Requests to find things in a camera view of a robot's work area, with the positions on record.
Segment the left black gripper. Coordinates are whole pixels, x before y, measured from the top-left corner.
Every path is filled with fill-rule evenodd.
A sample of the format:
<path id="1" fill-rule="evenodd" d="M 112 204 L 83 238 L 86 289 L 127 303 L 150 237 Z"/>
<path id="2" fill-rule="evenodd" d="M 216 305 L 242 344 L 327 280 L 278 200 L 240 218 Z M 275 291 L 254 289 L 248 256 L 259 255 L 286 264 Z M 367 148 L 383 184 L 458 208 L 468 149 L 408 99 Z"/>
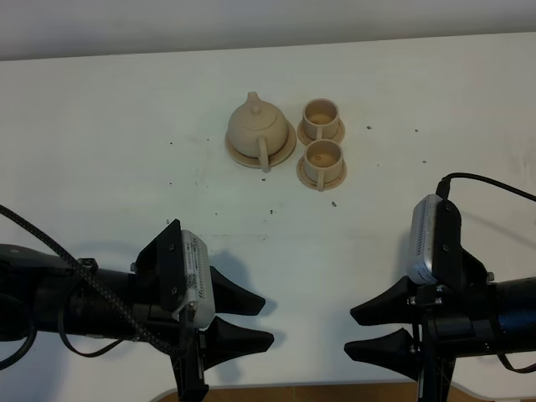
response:
<path id="1" fill-rule="evenodd" d="M 175 219 L 138 255 L 135 314 L 159 339 L 177 349 L 170 359 L 181 401 L 202 401 L 209 391 L 201 373 L 198 330 L 186 301 L 187 280 L 180 221 Z M 256 316 L 265 298 L 238 286 L 210 266 L 216 313 Z M 264 353 L 274 342 L 270 332 L 239 327 L 215 317 L 203 331 L 205 370 L 243 356 Z"/>

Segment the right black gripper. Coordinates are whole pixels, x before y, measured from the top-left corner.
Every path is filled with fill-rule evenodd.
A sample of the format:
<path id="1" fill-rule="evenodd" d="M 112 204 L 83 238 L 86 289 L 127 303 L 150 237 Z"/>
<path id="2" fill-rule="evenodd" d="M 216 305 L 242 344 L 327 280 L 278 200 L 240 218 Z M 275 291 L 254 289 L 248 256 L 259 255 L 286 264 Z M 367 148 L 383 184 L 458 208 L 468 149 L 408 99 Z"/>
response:
<path id="1" fill-rule="evenodd" d="M 460 246 L 413 251 L 407 273 L 350 315 L 361 326 L 418 323 L 420 361 L 414 339 L 403 328 L 343 349 L 353 361 L 418 380 L 419 401 L 445 401 L 458 358 L 498 351 L 492 300 L 497 289 L 483 263 Z"/>

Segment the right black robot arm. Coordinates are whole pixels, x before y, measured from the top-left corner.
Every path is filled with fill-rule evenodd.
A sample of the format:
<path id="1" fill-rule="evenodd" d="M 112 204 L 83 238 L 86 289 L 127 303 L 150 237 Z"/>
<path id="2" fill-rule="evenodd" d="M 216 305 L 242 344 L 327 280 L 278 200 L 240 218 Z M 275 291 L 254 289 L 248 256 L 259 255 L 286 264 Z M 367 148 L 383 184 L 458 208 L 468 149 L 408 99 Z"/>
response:
<path id="1" fill-rule="evenodd" d="M 535 279 L 494 282 L 467 251 L 451 272 L 464 280 L 460 290 L 440 281 L 416 285 L 405 276 L 353 308 L 361 326 L 400 323 L 411 329 L 346 343 L 345 353 L 413 379 L 419 401 L 447 400 L 459 358 L 496 355 L 513 371 L 507 355 L 535 349 Z"/>

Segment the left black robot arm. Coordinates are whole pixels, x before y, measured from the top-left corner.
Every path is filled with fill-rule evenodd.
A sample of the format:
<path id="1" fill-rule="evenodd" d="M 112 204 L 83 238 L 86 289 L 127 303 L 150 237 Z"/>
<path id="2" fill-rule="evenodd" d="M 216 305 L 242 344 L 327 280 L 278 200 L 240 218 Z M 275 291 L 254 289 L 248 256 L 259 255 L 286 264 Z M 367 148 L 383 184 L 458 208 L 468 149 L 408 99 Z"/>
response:
<path id="1" fill-rule="evenodd" d="M 38 332 L 124 341 L 155 339 L 169 346 L 182 401 L 201 401 L 209 391 L 208 369 L 254 353 L 274 338 L 236 326 L 223 315 L 255 316 L 265 305 L 258 296 L 227 279 L 209 263 L 206 244 L 172 221 L 138 255 L 130 272 L 101 269 L 92 259 L 80 266 L 103 283 L 133 315 L 119 308 L 57 255 L 16 245 L 1 247 L 1 339 L 21 348 L 2 361 L 16 363 Z"/>

